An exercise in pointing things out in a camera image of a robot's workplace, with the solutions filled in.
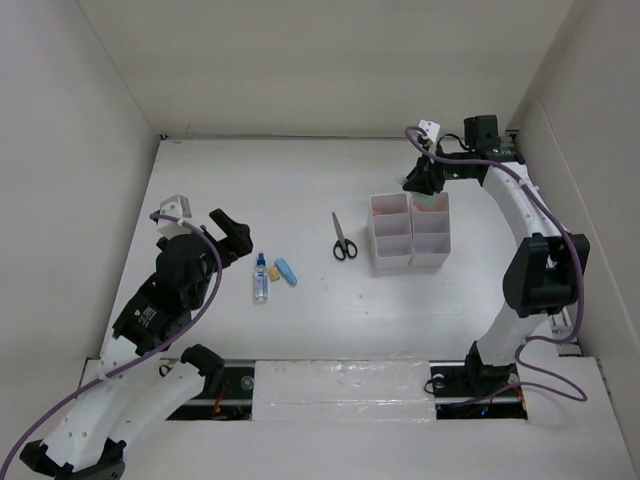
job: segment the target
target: cable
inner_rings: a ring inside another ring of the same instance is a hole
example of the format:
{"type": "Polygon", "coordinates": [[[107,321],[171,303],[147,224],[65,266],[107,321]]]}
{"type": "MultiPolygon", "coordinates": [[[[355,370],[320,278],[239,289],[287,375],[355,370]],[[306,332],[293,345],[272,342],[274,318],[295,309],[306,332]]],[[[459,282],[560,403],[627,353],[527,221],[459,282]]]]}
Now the cable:
{"type": "MultiPolygon", "coordinates": [[[[178,221],[179,221],[178,218],[170,217],[169,215],[161,215],[161,214],[157,214],[157,213],[154,213],[154,214],[150,215],[149,218],[151,218],[152,220],[169,220],[169,221],[175,222],[175,223],[178,223],[178,221]]],[[[213,299],[216,297],[216,295],[218,293],[218,289],[220,288],[220,282],[222,281],[222,268],[221,268],[222,260],[220,259],[220,254],[218,253],[218,250],[213,245],[213,243],[211,243],[211,241],[209,241],[209,239],[202,233],[202,230],[200,230],[197,227],[194,227],[193,225],[191,225],[190,223],[187,223],[187,222],[180,222],[180,224],[183,227],[185,227],[188,230],[190,230],[192,234],[198,235],[202,240],[204,240],[204,242],[207,245],[207,247],[209,247],[209,249],[213,253],[213,257],[215,259],[216,266],[217,266],[217,273],[216,273],[215,283],[213,284],[213,288],[211,289],[211,294],[209,295],[209,297],[207,297],[207,299],[205,300],[205,302],[202,305],[202,307],[200,308],[200,310],[198,310],[198,313],[196,313],[194,315],[193,320],[191,320],[191,322],[189,322],[182,330],[180,330],[178,333],[176,333],[173,337],[171,337],[167,341],[163,342],[158,347],[156,347],[153,350],[145,353],[143,356],[138,357],[138,358],[130,361],[129,363],[126,363],[126,364],[122,365],[121,367],[118,367],[118,368],[115,368],[115,369],[111,370],[109,373],[107,373],[105,375],[107,378],[112,378],[112,377],[114,377],[114,376],[116,376],[116,375],[118,375],[118,374],[120,374],[120,373],[122,373],[122,372],[124,372],[126,370],[129,370],[130,368],[133,368],[136,365],[141,364],[145,360],[153,357],[157,353],[163,352],[164,350],[169,348],[173,342],[175,342],[180,337],[182,337],[185,333],[187,333],[189,330],[191,330],[191,328],[196,323],[198,323],[198,321],[202,318],[202,316],[209,309],[209,307],[211,306],[211,303],[213,302],[213,299]]],[[[72,400],[78,398],[83,393],[88,392],[89,390],[91,390],[96,385],[99,385],[100,383],[102,383],[102,380],[100,380],[99,378],[96,378],[95,380],[92,380],[91,382],[87,383],[86,385],[80,387],[75,392],[67,395],[65,398],[63,398],[58,403],[56,403],[53,407],[51,407],[31,427],[29,427],[29,429],[27,429],[27,431],[24,432],[24,434],[18,439],[18,441],[15,443],[15,445],[11,448],[11,450],[9,451],[9,454],[7,455],[7,458],[4,460],[4,463],[2,464],[2,468],[0,468],[0,480],[5,480],[7,472],[9,470],[9,465],[11,465],[11,462],[13,461],[14,457],[18,453],[18,450],[20,450],[20,447],[22,447],[22,445],[29,439],[29,437],[38,428],[40,428],[47,420],[49,420],[53,415],[55,415],[55,413],[58,412],[58,410],[60,410],[62,407],[67,405],[72,400]]]]}
{"type": "Polygon", "coordinates": [[[575,320],[573,329],[571,330],[571,333],[569,333],[569,335],[567,335],[565,338],[558,339],[558,340],[556,340],[555,338],[544,337],[542,335],[532,335],[532,336],[527,338],[527,343],[525,343],[525,344],[521,345],[520,347],[518,347],[518,349],[516,350],[516,353],[515,353],[515,359],[516,359],[516,363],[518,363],[519,365],[522,365],[525,368],[529,368],[529,369],[534,370],[536,372],[543,373],[545,375],[549,375],[549,376],[554,377],[554,378],[556,378],[558,380],[561,380],[562,382],[566,383],[571,388],[573,388],[576,392],[578,392],[579,396],[571,395],[569,393],[565,393],[565,392],[562,392],[562,391],[557,390],[555,388],[548,387],[546,385],[542,385],[542,384],[539,384],[539,383],[534,383],[534,382],[516,382],[516,383],[509,384],[507,386],[504,386],[502,388],[499,388],[495,392],[490,393],[489,395],[485,395],[484,397],[472,398],[472,399],[467,400],[465,402],[454,403],[454,404],[451,404],[451,405],[452,406],[458,406],[458,407],[464,407],[464,406],[467,406],[467,405],[473,405],[473,404],[481,402],[483,400],[491,399],[491,398],[493,398],[493,397],[495,397],[497,395],[500,395],[502,392],[505,392],[505,391],[510,390],[512,388],[523,387],[523,386],[524,387],[540,388],[542,390],[546,390],[548,392],[555,393],[557,395],[563,396],[563,397],[571,399],[571,400],[575,400],[577,402],[586,402],[587,401],[586,393],[584,393],[584,391],[578,385],[573,383],[568,378],[565,378],[562,375],[558,375],[557,373],[554,373],[554,372],[552,372],[550,370],[546,370],[544,368],[536,367],[536,366],[533,366],[531,364],[525,363],[520,359],[520,355],[522,354],[522,350],[524,350],[525,346],[528,345],[529,342],[537,340],[537,341],[541,341],[541,342],[551,343],[551,344],[554,344],[554,345],[563,345],[565,343],[572,342],[574,339],[576,339],[578,334],[580,333],[580,328],[582,328],[582,320],[584,318],[584,279],[582,277],[583,271],[582,271],[582,264],[580,263],[580,257],[578,256],[578,251],[576,250],[575,245],[571,241],[571,237],[569,236],[570,235],[569,232],[567,231],[566,228],[564,228],[562,223],[560,223],[560,220],[558,220],[558,218],[553,213],[551,213],[551,211],[540,201],[540,199],[538,199],[538,197],[531,190],[529,185],[527,185],[524,182],[524,179],[520,175],[518,175],[515,171],[511,170],[509,167],[507,167],[504,164],[499,163],[499,162],[494,162],[492,160],[482,160],[482,159],[479,159],[479,158],[478,159],[469,159],[469,160],[467,160],[467,159],[464,159],[464,160],[452,160],[452,159],[449,159],[449,158],[439,157],[438,155],[434,155],[433,153],[431,153],[428,150],[426,150],[420,144],[420,142],[418,141],[416,136],[413,135],[414,132],[419,133],[421,135],[426,135],[427,132],[425,132],[422,128],[416,127],[416,126],[407,127],[405,129],[405,131],[404,131],[404,133],[405,133],[407,139],[409,140],[409,142],[411,142],[411,144],[420,153],[422,153],[422,155],[428,157],[429,159],[431,159],[434,162],[440,162],[440,163],[444,163],[446,165],[483,165],[483,166],[487,166],[487,167],[494,167],[494,168],[497,168],[499,170],[502,170],[507,175],[509,175],[511,178],[513,178],[520,185],[520,187],[522,188],[522,191],[527,195],[527,197],[529,197],[529,200],[531,200],[531,202],[536,207],[538,207],[538,209],[549,219],[549,221],[551,221],[551,223],[553,223],[553,225],[560,232],[560,236],[562,237],[562,240],[564,241],[565,245],[567,246],[567,249],[569,250],[569,255],[571,256],[571,262],[573,263],[573,268],[574,268],[575,275],[576,275],[576,286],[577,286],[577,290],[578,290],[578,307],[577,307],[577,313],[576,313],[576,320],[575,320]]]}
{"type": "Polygon", "coordinates": [[[460,145],[460,148],[463,149],[464,151],[468,152],[471,149],[469,147],[467,147],[464,142],[462,141],[462,139],[457,136],[454,133],[445,133],[443,136],[441,136],[438,139],[438,142],[436,143],[436,151],[437,152],[441,152],[442,151],[442,147],[440,146],[440,144],[442,143],[442,140],[444,140],[445,138],[450,137],[450,138],[455,138],[456,140],[458,140],[458,144],[460,145]]]}

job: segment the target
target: white wall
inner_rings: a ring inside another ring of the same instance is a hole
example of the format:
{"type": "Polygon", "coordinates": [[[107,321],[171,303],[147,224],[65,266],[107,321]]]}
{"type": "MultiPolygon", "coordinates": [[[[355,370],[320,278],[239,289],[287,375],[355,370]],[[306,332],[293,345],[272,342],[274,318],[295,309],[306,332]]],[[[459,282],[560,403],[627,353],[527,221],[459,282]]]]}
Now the white wall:
{"type": "Polygon", "coordinates": [[[627,445],[640,467],[640,2],[591,0],[520,146],[545,198],[589,236],[581,342],[602,360],[627,445]]]}
{"type": "Polygon", "coordinates": [[[79,0],[157,132],[511,119],[573,0],[79,0]]]}
{"type": "Polygon", "coordinates": [[[0,2],[0,355],[96,354],[154,134],[75,1],[0,2]]]}

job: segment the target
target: scissor blade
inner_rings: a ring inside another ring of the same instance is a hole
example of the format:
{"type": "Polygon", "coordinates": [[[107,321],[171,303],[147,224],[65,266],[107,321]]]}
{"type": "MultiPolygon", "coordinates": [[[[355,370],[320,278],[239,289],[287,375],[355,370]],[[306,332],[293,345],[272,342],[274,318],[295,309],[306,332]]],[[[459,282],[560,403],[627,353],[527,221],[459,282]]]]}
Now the scissor blade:
{"type": "Polygon", "coordinates": [[[342,248],[346,249],[347,245],[346,245],[346,242],[344,241],[344,235],[342,234],[342,228],[340,227],[340,222],[338,221],[338,217],[336,217],[336,212],[331,212],[331,215],[333,216],[333,226],[336,229],[336,235],[338,235],[338,240],[340,240],[340,244],[342,245],[342,248]]]}

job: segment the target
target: screw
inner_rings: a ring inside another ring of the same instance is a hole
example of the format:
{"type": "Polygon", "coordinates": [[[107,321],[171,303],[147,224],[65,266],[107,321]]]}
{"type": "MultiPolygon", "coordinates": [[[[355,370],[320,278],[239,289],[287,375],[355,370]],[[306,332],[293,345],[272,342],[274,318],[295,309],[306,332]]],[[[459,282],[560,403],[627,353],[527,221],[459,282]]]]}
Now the screw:
{"type": "Polygon", "coordinates": [[[441,373],[436,373],[433,377],[433,388],[440,390],[445,387],[444,375],[441,373]]]}
{"type": "Polygon", "coordinates": [[[249,375],[242,377],[240,380],[240,387],[242,387],[243,390],[253,389],[253,377],[250,377],[249,375]]]}

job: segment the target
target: blue eraser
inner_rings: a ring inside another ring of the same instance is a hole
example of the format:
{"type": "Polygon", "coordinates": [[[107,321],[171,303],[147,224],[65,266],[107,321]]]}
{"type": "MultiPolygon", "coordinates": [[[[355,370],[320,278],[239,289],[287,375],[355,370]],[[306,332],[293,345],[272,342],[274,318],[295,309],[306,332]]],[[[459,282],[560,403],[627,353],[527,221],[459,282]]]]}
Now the blue eraser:
{"type": "Polygon", "coordinates": [[[287,265],[287,262],[284,261],[284,258],[279,258],[278,260],[276,260],[276,267],[278,267],[280,274],[284,277],[289,285],[295,287],[298,284],[298,279],[289,268],[289,265],[287,265]]]}

